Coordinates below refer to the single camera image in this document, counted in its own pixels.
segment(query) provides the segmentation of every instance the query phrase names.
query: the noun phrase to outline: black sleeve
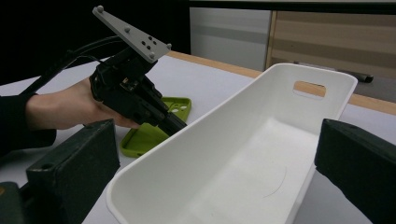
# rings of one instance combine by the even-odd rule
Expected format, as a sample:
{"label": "black sleeve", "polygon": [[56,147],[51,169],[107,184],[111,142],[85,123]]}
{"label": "black sleeve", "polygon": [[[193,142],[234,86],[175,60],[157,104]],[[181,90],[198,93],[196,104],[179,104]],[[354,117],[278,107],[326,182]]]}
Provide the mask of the black sleeve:
{"label": "black sleeve", "polygon": [[14,149],[48,147],[56,138],[56,130],[31,132],[27,126],[25,107],[33,94],[0,96],[0,157]]}

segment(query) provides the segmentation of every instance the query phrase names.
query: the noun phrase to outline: table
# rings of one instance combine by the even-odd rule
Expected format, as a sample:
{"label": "table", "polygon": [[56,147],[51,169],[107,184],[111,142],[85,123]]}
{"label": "table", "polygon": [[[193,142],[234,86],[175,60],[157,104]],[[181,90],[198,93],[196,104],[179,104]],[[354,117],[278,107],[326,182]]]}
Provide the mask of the table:
{"label": "table", "polygon": [[[38,93],[59,91],[88,77],[97,63],[87,63],[62,71]],[[253,81],[261,72],[171,51],[163,56],[148,77],[164,96],[189,97],[192,108],[187,123],[228,99]],[[0,86],[1,95],[19,94],[35,78]],[[396,104],[354,94],[341,121],[357,125],[396,145]],[[52,148],[58,146],[82,126],[58,131],[52,147],[14,151],[0,159],[0,182],[26,183],[24,171]],[[129,130],[116,128],[119,144]],[[120,168],[134,162],[120,153]],[[89,223],[118,223],[106,208],[106,190],[86,217]],[[294,223],[370,223],[326,177],[315,172]]]}

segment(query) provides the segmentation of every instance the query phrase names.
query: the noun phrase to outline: white plastic basket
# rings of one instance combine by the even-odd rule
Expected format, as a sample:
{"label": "white plastic basket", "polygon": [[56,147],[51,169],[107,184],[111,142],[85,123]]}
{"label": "white plastic basket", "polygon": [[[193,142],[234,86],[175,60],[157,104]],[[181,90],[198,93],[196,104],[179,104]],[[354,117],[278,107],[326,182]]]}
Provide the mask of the white plastic basket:
{"label": "white plastic basket", "polygon": [[[298,94],[297,81],[326,94]],[[347,74],[276,64],[119,171],[107,206],[120,223],[292,223],[315,170],[321,122],[339,119],[356,84]]]}

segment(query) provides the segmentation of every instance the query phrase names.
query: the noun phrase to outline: hand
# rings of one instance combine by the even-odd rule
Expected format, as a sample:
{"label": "hand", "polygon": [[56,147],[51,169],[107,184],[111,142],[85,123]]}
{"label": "hand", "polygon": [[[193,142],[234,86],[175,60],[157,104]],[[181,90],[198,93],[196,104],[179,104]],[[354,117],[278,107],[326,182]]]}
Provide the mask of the hand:
{"label": "hand", "polygon": [[133,120],[95,101],[87,78],[63,91],[32,96],[26,105],[26,119],[32,131],[68,129],[103,119],[114,119],[121,127],[139,127]]}

